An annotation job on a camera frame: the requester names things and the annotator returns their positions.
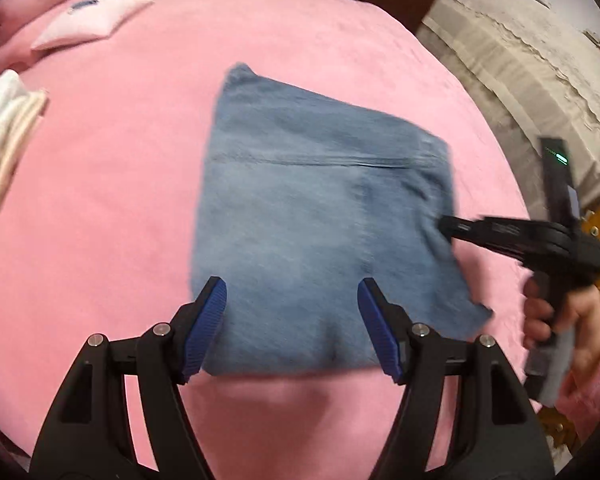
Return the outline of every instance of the bed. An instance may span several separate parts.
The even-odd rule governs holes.
[[[600,202],[600,51],[535,0],[439,0],[417,32],[498,139],[532,218],[546,217],[539,136],[567,141],[581,206]]]
[[[0,430],[31,453],[89,334],[136,336],[188,287],[195,205],[226,71],[258,74],[405,118],[448,142],[456,211],[526,217],[497,140],[462,85],[398,22],[352,0],[154,0],[107,40],[20,76],[49,96],[0,210]],[[522,376],[525,271],[457,243],[484,328]],[[141,463],[153,465],[131,379]],[[444,462],[449,381],[430,466]],[[194,377],[181,394],[219,479],[364,479],[402,395],[378,368]]]

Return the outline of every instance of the blue denim fabric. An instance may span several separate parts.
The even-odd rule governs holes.
[[[205,162],[192,293],[228,302],[203,368],[280,374],[378,361],[356,303],[373,276],[392,303],[468,338],[491,311],[469,300],[436,227],[453,214],[445,143],[396,117],[229,72]]]

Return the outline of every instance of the pink sleeve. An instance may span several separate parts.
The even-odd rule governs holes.
[[[580,439],[586,440],[600,421],[600,364],[583,388],[576,389],[573,376],[568,375],[555,407],[573,421]]]

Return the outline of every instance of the cream folded cloth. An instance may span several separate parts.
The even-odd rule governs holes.
[[[46,92],[27,91],[13,70],[0,76],[0,204],[46,101]]]

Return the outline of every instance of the person's arm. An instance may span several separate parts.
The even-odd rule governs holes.
[[[554,310],[538,298],[539,289],[533,279],[526,282],[524,294],[523,345],[532,348],[551,335],[545,321]],[[562,385],[556,408],[573,421],[578,436],[586,440],[600,421],[600,292],[595,286],[567,296],[553,329],[561,332],[573,325],[576,341],[571,371]]]

